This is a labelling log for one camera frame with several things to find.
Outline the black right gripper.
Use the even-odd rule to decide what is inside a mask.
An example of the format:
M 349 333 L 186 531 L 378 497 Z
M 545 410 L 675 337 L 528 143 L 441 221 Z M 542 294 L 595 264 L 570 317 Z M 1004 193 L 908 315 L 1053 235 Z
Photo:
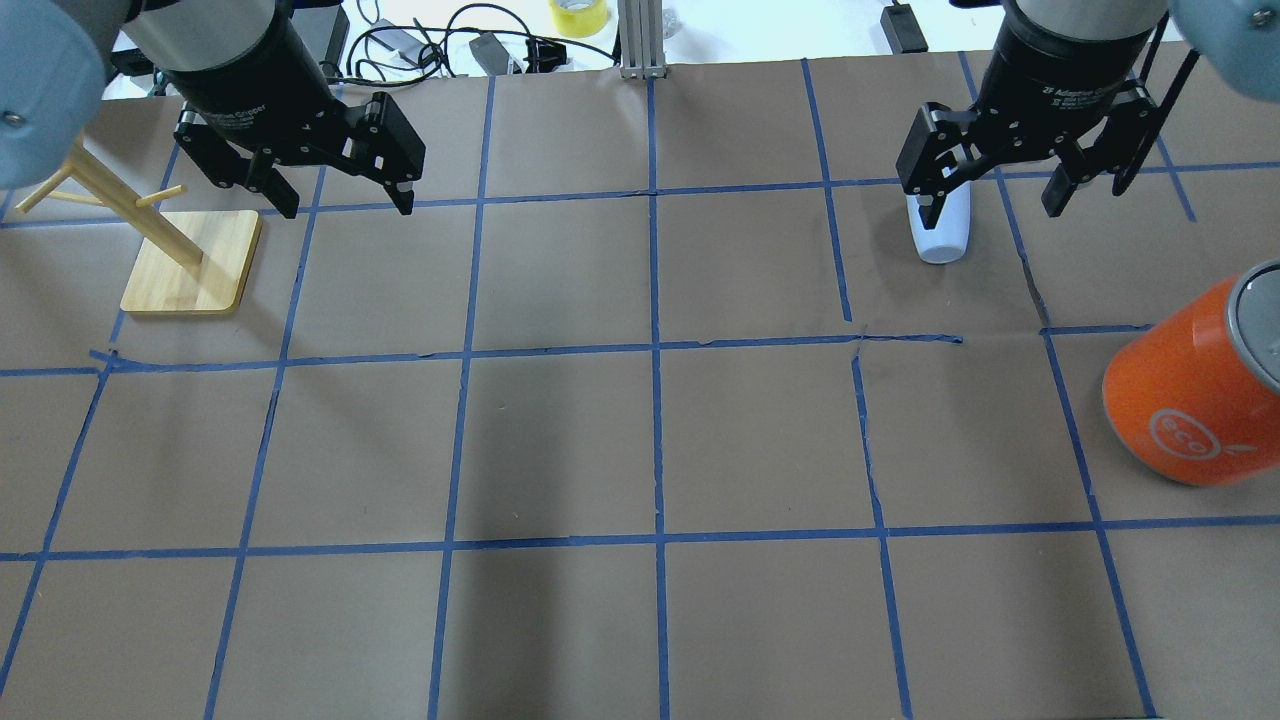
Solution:
M 973 104 L 924 102 L 896 160 L 933 231 L 955 190 L 997 167 L 1055 160 L 1041 201 L 1059 217 L 1100 176 L 1123 196 L 1146 164 L 1201 54 L 1190 49 L 1160 105 L 1133 68 L 1167 24 L 1166 1 L 1005 1 Z

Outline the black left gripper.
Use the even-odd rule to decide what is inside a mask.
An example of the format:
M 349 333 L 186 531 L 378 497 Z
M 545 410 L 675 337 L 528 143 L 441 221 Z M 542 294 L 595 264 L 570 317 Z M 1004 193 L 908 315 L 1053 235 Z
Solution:
M 426 147 L 394 99 L 352 108 L 330 90 L 284 1 L 134 1 L 124 33 L 186 100 L 174 137 L 219 187 L 300 210 L 287 167 L 332 167 L 390 191 L 402 217 Z

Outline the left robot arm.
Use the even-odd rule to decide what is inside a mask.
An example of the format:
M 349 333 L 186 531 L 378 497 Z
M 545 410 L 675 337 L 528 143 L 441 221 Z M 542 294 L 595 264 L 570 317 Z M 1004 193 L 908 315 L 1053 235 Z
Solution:
M 118 36 L 186 100 L 174 138 L 211 184 L 300 209 L 287 167 L 330 167 L 413 209 L 426 147 L 387 92 L 340 101 L 292 22 L 288 1 L 5 1 L 1 5 L 3 187 L 47 179 L 93 119 Z

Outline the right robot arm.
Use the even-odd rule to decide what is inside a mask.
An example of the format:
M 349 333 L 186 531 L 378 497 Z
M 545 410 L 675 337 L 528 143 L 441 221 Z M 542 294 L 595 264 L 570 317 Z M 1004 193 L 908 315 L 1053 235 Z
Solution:
M 1005 1 L 974 102 L 924 102 L 896 161 L 922 231 L 997 167 L 1057 160 L 1041 201 L 1062 213 L 1110 174 L 1124 195 L 1187 78 L 1207 59 L 1235 91 L 1277 101 L 1275 1 Z

